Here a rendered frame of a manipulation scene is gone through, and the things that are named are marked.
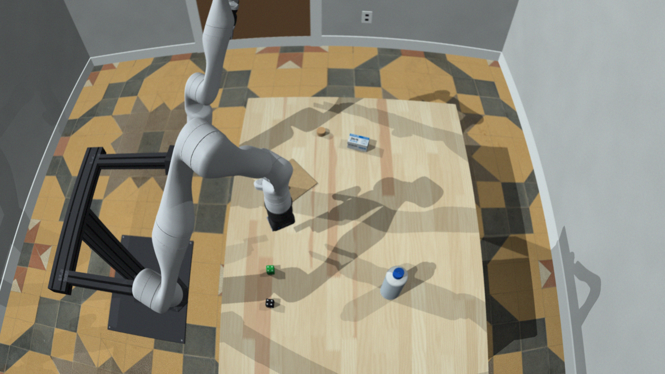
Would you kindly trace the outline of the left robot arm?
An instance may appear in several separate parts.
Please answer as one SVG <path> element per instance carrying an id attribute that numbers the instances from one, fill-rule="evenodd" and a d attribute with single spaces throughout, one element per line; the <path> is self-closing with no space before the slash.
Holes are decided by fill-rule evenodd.
<path id="1" fill-rule="evenodd" d="M 201 117 L 212 125 L 213 109 L 210 104 L 218 95 L 225 53 L 233 27 L 234 15 L 230 2 L 213 0 L 203 32 L 206 74 L 193 73 L 185 85 L 187 123 L 193 118 Z"/>

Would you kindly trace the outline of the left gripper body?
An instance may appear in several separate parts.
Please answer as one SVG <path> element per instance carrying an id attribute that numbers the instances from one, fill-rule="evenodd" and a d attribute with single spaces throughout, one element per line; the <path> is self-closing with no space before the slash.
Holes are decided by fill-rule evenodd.
<path id="1" fill-rule="evenodd" d="M 235 24 L 236 24 L 236 20 L 237 20 L 236 12 L 237 12 L 237 10 L 239 9 L 239 4 L 238 4 L 238 3 L 239 3 L 239 0 L 229 0 L 229 2 L 230 2 L 231 10 L 232 10 L 233 15 L 234 15 L 234 22 L 235 22 Z M 234 24 L 234 25 L 235 25 L 235 24 Z"/>

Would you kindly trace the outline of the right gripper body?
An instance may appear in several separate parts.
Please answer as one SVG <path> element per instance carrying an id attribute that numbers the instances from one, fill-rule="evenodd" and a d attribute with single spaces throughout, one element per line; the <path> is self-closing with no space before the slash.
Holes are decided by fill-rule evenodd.
<path id="1" fill-rule="evenodd" d="M 256 190 L 263 190 L 263 178 L 254 181 Z M 278 231 L 282 228 L 295 223 L 295 216 L 292 212 L 292 197 L 289 197 L 280 204 L 272 204 L 264 198 L 264 206 L 268 211 L 269 224 L 273 231 Z"/>

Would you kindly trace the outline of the grey bottle with blue cap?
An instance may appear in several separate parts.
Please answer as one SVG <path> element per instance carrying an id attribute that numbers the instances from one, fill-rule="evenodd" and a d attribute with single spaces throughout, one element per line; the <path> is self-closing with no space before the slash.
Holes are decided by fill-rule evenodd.
<path id="1" fill-rule="evenodd" d="M 394 272 L 393 272 L 394 271 Z M 394 300 L 401 294 L 402 287 L 408 281 L 408 272 L 402 266 L 393 266 L 385 274 L 380 287 L 381 296 L 386 300 Z"/>

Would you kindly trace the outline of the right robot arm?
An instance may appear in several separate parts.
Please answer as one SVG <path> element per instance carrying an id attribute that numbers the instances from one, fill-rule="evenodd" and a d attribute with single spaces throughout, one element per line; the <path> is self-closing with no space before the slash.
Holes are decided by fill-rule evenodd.
<path id="1" fill-rule="evenodd" d="M 201 117 L 186 123 L 174 147 L 152 231 L 161 275 L 152 269 L 143 269 L 132 286 L 135 299 L 158 313 L 168 312 L 169 307 L 176 307 L 183 298 L 177 279 L 195 222 L 193 172 L 208 179 L 263 178 L 264 198 L 272 204 L 280 204 L 289 197 L 293 167 L 287 159 L 268 149 L 235 146 Z"/>

